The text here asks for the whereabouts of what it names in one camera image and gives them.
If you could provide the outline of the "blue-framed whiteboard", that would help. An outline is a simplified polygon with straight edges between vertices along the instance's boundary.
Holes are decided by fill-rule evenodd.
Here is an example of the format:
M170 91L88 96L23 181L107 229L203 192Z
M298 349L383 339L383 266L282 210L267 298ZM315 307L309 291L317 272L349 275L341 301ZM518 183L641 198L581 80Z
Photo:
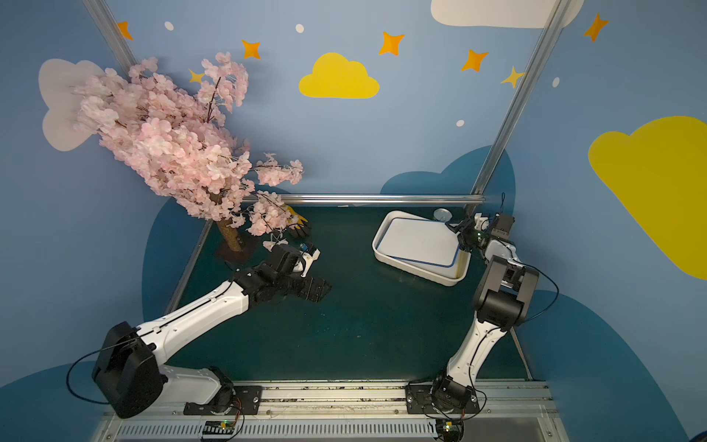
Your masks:
M409 263L450 268L458 261L457 235L444 223L394 217L376 242L376 250Z

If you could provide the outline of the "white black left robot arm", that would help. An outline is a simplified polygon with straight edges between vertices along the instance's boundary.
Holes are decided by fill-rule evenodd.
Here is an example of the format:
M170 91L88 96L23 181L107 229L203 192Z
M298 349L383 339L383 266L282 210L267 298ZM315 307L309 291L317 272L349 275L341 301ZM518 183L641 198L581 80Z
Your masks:
M309 270L320 258L311 243L277 243L267 259L235 272L211 292L156 320L133 327L121 322L108 331L92 379L121 419L155 405L182 404L203 414L244 414L233 382L218 368L169 366L173 355L221 323L276 296L319 302L330 291Z

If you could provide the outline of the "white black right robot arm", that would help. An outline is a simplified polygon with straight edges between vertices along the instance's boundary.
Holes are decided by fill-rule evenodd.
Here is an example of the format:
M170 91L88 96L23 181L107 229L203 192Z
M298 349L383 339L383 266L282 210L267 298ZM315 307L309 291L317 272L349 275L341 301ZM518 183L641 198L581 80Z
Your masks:
M480 410L475 384L482 364L508 331L528 321L541 273L517 256L510 241L514 222L511 215L476 213L449 225L464 252L481 255L485 270L472 299L473 323L430 390L432 405L443 414Z

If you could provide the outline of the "white plastic storage box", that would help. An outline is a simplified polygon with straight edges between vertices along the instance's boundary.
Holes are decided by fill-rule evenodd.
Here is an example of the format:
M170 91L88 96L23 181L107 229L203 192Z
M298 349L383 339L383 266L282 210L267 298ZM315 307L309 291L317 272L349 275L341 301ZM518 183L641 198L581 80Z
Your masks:
M384 228L388 226L388 223L390 223L390 221L392 221L394 217L430 220L398 210L394 210L390 213L387 213L372 241L372 249L378 261L380 261L381 263L386 263L399 270L403 270L404 272L407 272L409 274L413 274L414 276L419 276L428 281L443 285L444 287L454 287L454 285L456 285L458 282L462 281L466 277L469 269L469 263L471 262L471 254L469 254L469 252L464 252L463 250L460 250L460 254L458 255L458 261L450 268L399 261L378 252L376 250L376 242L382 237Z

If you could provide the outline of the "black yellow work glove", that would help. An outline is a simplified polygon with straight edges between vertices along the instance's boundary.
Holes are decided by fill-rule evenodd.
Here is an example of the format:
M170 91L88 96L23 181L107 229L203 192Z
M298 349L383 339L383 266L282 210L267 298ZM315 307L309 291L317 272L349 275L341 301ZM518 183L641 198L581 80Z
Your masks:
M309 221L302 217L292 206L285 206L286 231L295 239L305 239L311 235Z

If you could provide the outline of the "left green circuit board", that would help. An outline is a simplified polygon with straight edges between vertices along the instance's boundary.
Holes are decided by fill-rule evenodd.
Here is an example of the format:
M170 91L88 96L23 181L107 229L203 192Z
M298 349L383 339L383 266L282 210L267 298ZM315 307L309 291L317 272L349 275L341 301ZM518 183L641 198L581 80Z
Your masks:
M200 441L230 441L234 438L237 423L234 420L206 421L199 436Z

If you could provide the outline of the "pink artificial blossom tree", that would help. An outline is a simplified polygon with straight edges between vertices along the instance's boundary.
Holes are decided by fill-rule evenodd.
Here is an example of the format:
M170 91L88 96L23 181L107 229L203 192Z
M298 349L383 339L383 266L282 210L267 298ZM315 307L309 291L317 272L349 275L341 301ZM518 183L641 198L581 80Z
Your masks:
M226 115L242 105L249 74L229 53L202 62L197 92L158 73L150 57L129 70L113 69L75 87L77 127L99 137L114 158L135 171L157 195L174 199L191 217L211 220L226 234L246 228L266 236L266 248L285 243L286 211L274 187L299 183L298 160L273 153L253 162L250 143L226 128Z

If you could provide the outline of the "right round circuit board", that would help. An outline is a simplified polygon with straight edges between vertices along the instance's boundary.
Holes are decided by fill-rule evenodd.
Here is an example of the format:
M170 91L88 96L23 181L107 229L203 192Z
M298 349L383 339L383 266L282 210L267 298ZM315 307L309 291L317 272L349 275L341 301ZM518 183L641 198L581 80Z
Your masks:
M436 441L460 442L464 437L462 421L436 420Z

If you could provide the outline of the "dark tree base plate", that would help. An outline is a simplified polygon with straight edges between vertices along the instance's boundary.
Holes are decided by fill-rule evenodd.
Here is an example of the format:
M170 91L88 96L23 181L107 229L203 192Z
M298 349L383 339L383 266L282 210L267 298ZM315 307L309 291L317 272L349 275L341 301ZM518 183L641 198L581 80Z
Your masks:
M260 245L260 240L257 237L252 237L248 233L239 233L239 250L230 248L229 243L223 239L214 253L215 258L221 259L228 263L246 263L256 252Z

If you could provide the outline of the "horizontal aluminium back rail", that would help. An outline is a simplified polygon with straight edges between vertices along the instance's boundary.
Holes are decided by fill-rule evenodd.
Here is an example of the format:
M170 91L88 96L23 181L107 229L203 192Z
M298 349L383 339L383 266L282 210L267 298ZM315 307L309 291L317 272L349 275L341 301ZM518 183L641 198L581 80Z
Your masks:
M289 206L465 206L482 204L474 194L281 194Z

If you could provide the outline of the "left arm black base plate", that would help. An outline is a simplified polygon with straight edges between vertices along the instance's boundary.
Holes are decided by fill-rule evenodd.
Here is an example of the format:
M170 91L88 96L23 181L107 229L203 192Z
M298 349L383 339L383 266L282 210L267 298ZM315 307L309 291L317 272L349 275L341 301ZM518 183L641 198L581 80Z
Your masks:
M186 403L184 415L256 415L263 396L262 386L222 387L208 403Z

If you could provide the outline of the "aluminium front rail frame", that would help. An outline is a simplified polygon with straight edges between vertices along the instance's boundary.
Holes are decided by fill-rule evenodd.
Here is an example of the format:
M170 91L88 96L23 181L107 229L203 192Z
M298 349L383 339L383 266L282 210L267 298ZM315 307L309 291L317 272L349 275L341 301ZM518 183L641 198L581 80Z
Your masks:
M477 414L409 414L405 381L245 382L262 386L256 415L184 415L176 404L130 419L106 412L95 441L200 441L206 421L234 420L230 441L436 441L436 420L462 421L461 441L566 441L549 387L482 381Z

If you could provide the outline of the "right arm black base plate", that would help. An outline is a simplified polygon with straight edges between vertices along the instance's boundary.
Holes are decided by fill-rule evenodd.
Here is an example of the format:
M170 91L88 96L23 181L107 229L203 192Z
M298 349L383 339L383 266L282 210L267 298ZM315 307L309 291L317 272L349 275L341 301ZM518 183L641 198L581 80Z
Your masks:
M475 390L450 379L442 379L434 384L410 383L404 387L404 391L409 414L471 416L481 410Z

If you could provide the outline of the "right aluminium corner post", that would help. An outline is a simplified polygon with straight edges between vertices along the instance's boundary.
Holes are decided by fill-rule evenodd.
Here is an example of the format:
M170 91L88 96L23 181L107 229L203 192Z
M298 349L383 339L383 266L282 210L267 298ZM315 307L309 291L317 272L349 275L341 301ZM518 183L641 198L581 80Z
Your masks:
M520 86L516 87L516 92L514 93L506 116L504 116L504 121L474 182L471 190L471 202L464 206L465 214L470 217L473 216L476 209L485 201L484 194L486 188L491 178L493 178L493 173L495 173L504 151L506 151L513 136L513 132L541 76L542 70L550 59L552 50L563 31L563 22L565 17L569 15L572 3L573 1L570 0L556 1L551 9L548 21L528 61L526 73L521 78Z

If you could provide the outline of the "aluminium corner post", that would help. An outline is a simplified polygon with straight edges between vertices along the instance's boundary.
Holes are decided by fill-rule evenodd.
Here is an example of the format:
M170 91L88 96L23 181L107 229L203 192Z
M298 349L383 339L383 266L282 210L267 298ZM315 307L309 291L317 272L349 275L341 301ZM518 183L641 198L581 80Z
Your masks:
M504 151L506 151L513 136L513 132L541 76L542 70L550 59L552 50L563 31L563 22L565 17L569 15L572 3L573 1L570 0L556 1L551 9L548 21L528 61L526 73L521 78L520 86L516 87L516 92L514 93L506 116L504 116L504 121L474 182L471 190L471 202L464 206L465 214L470 217L473 216L476 209L485 201L484 194L486 188L491 178L493 178L493 173L495 173Z
M104 0L83 0L82 3L112 50L119 66L127 74L129 69L137 64L137 60L127 38L120 31L118 22L112 15L107 2Z

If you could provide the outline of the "left aluminium corner post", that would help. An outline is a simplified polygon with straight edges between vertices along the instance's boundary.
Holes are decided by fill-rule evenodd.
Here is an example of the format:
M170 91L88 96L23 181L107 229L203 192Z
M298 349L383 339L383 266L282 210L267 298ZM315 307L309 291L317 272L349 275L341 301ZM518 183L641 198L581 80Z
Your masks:
M112 50L119 66L127 74L129 69L137 64L137 60L127 38L120 31L118 22L112 15L107 2L104 0L83 0L82 3Z

